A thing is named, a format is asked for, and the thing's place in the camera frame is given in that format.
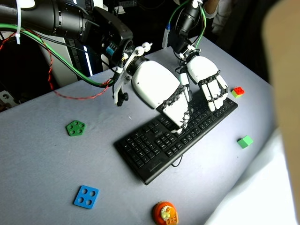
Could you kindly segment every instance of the blue square block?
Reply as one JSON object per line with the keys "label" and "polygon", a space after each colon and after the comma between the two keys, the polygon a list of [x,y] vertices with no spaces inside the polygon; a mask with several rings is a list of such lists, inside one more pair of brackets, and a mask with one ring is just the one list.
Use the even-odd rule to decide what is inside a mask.
{"label": "blue square block", "polygon": [[92,209],[99,192],[98,189],[82,185],[78,191],[74,205]]}

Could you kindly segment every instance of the orange toy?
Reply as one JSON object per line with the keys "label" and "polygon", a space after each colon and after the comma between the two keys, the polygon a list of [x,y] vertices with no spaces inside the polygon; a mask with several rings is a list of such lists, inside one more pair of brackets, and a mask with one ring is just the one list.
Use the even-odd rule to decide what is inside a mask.
{"label": "orange toy", "polygon": [[179,223],[177,210],[169,202],[159,202],[154,206],[153,219],[157,225],[177,225]]}

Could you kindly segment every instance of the robotic arm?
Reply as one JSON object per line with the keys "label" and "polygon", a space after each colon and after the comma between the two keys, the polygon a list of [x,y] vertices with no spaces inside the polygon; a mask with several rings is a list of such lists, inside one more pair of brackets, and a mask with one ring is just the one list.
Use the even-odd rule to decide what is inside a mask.
{"label": "robotic arm", "polygon": [[[0,22],[17,23],[15,1],[0,3]],[[190,112],[184,95],[186,87],[168,69],[143,56],[151,44],[134,47],[131,30],[117,17],[98,7],[88,13],[59,0],[35,0],[30,8],[22,8],[22,26],[47,35],[77,39],[108,57],[117,65],[110,84],[116,83],[116,105],[128,100],[123,86],[132,81],[140,99],[174,122],[174,131],[181,132],[187,126]]]}
{"label": "robotic arm", "polygon": [[174,52],[185,60],[185,65],[179,70],[180,82],[186,86],[185,96],[187,101],[192,98],[189,91],[189,80],[198,84],[203,90],[211,111],[219,109],[228,95],[228,85],[220,75],[220,70],[209,59],[200,56],[200,50],[196,49],[188,39],[188,33],[197,25],[202,15],[202,0],[191,0],[180,14],[176,26],[171,29],[168,43]]}

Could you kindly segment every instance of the green pentagon block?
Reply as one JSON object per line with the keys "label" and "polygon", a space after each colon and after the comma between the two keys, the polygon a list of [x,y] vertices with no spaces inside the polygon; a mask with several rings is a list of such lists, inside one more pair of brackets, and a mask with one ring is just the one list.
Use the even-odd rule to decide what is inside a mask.
{"label": "green pentagon block", "polygon": [[239,98],[241,97],[242,95],[238,95],[234,90],[232,90],[232,95],[235,97],[235,98]]}
{"label": "green pentagon block", "polygon": [[245,136],[242,139],[238,140],[238,144],[244,149],[251,145],[253,143],[253,140],[250,136]]}
{"label": "green pentagon block", "polygon": [[66,125],[67,132],[70,136],[83,135],[85,127],[85,124],[78,120],[74,120],[72,123]]}

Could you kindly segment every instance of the black keyboard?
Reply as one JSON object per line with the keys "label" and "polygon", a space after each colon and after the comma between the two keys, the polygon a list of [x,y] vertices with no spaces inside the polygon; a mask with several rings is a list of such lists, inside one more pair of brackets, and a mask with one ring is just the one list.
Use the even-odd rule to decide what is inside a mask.
{"label": "black keyboard", "polygon": [[181,134],[172,134],[175,125],[159,115],[115,143],[115,147],[144,184],[148,185],[183,153],[228,116],[238,105],[230,99],[214,112],[197,92],[189,107],[194,112]]}

